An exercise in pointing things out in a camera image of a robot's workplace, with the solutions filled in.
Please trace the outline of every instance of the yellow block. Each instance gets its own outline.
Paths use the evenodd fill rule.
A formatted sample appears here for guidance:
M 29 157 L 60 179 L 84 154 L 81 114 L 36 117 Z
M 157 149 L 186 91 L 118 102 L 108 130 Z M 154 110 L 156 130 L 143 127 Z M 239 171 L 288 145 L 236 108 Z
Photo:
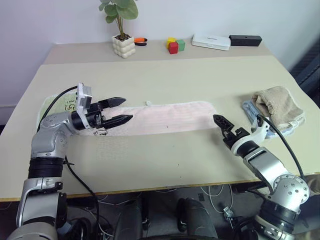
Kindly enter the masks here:
M 170 43 L 174 43 L 177 39 L 175 39 L 174 37 L 168 37 L 168 40 L 166 41 L 166 48 L 169 48 L 169 44 Z

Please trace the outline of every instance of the red block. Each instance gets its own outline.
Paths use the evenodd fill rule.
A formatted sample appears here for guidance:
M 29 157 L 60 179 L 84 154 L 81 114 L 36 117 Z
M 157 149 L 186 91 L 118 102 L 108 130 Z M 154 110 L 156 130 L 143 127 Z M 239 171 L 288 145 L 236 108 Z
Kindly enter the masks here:
M 177 54 L 178 53 L 178 49 L 179 49 L 179 45 L 176 42 L 170 42 L 168 49 L 169 49 L 169 53 L 170 54 Z

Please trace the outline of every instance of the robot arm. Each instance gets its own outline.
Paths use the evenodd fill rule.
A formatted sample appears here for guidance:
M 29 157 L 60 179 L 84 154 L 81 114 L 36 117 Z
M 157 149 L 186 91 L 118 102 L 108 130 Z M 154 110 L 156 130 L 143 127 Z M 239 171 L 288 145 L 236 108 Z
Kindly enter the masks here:
M 242 127 L 234 134 L 234 125 L 221 115 L 213 115 L 214 122 L 221 128 L 224 143 L 243 163 L 266 183 L 269 194 L 264 196 L 260 213 L 255 217 L 258 236 L 270 239 L 294 239 L 291 235 L 300 213 L 300 205 L 309 198 L 307 183 L 289 172 L 283 163 L 265 147 L 258 146 L 269 130 L 266 122 L 260 124 L 253 134 Z
M 28 179 L 23 184 L 16 217 L 18 229 L 9 240 L 57 239 L 56 228 L 62 227 L 67 218 L 67 195 L 59 190 L 63 188 L 62 170 L 69 137 L 84 129 L 114 128 L 133 117 L 119 115 L 106 120 L 102 116 L 104 108 L 118 106 L 124 98 L 91 104 L 91 88 L 82 83 L 76 94 L 76 111 L 47 116 L 32 138 Z

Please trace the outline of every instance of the potted plant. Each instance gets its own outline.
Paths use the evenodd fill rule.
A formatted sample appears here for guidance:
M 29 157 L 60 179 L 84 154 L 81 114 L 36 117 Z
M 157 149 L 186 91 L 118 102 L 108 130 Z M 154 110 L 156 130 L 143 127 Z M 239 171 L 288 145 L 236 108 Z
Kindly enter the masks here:
M 135 38 L 124 32 L 124 19 L 136 19 L 138 8 L 134 0 L 100 0 L 99 10 L 106 13 L 108 24 L 116 22 L 120 34 L 112 37 L 114 52 L 126 59 L 136 52 Z

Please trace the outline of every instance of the green leaf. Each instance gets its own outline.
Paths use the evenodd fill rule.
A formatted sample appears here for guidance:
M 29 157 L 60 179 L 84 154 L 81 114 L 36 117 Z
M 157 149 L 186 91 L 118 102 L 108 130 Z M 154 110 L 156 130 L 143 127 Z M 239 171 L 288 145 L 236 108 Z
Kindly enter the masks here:
M 110 24 L 110 23 L 112 23 L 112 22 L 116 19 L 117 15 L 114 15 L 114 16 L 106 16 L 106 17 L 105 17 L 105 21 L 106 21 L 108 24 Z
M 117 5 L 116 9 L 120 17 L 124 19 L 136 19 L 138 17 L 138 8 L 134 0 L 129 0 L 127 8 L 122 8 Z
M 120 8 L 126 9 L 129 5 L 130 0 L 112 0 L 113 3 L 117 4 Z
M 104 11 L 105 11 L 105 13 L 106 13 L 108 16 L 110 16 L 110 17 L 115 16 L 115 15 L 118 14 L 116 5 L 114 5 L 114 4 L 113 4 L 113 5 L 108 4 L 108 5 L 105 7 Z
M 100 6 L 99 6 L 100 12 L 105 8 L 105 6 L 107 6 L 106 3 L 101 3 L 101 4 L 100 4 Z

